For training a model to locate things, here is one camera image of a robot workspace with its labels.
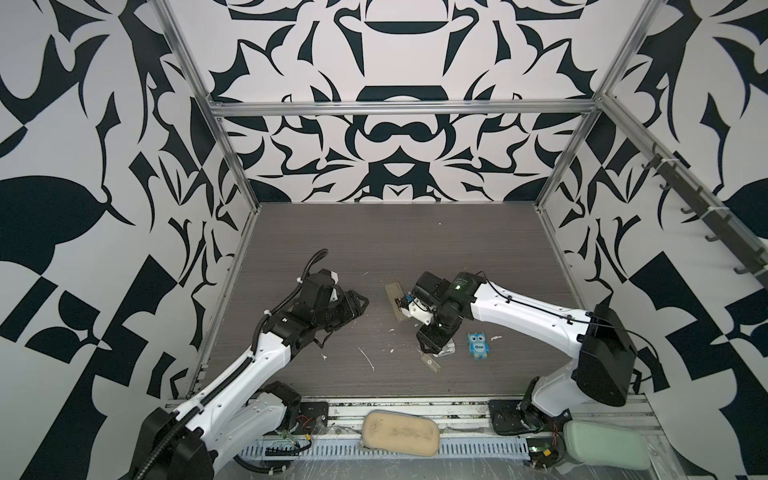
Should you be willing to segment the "remote battery cover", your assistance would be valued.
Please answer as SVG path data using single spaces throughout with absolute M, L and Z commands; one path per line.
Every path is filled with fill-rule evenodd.
M 436 359 L 430 354 L 422 354 L 420 357 L 422 363 L 427 366 L 433 373 L 437 374 L 441 370 L 441 366 Z

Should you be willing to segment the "white remote control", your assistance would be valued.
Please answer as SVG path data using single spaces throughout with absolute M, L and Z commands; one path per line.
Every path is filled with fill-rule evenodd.
M 386 284 L 385 293 L 398 322 L 405 322 L 408 319 L 412 319 L 410 311 L 412 298 L 409 294 L 404 292 L 399 282 Z

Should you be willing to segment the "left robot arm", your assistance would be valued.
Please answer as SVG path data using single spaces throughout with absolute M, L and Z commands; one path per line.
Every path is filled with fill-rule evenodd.
M 142 423 L 128 479 L 212 479 L 256 439 L 297 424 L 301 396 L 272 381 L 305 347 L 361 317 L 368 298 L 345 290 L 336 273 L 304 275 L 257 324 L 251 345 L 208 386 L 172 411 Z

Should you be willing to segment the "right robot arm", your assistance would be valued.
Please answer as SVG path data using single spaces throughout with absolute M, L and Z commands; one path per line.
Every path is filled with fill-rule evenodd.
M 534 378 L 523 399 L 503 411 L 506 435 L 527 433 L 595 401 L 622 407 L 629 395 L 638 351 L 614 310 L 567 308 L 507 290 L 484 272 L 447 280 L 425 272 L 397 301 L 402 314 L 420 322 L 422 352 L 437 354 L 465 321 L 502 326 L 548 344 L 568 356 L 553 373 Z

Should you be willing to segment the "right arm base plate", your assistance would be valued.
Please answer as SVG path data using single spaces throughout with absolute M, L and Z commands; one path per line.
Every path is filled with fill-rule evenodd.
M 488 402 L 488 411 L 493 431 L 501 436 L 560 430 L 572 420 L 568 409 L 559 416 L 550 416 L 525 400 L 493 399 Z

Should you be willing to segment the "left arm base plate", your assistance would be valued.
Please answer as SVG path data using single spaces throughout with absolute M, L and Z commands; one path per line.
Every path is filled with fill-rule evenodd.
M 283 428 L 291 434 L 311 434 L 326 425 L 328 415 L 328 402 L 301 402 L 288 407 Z

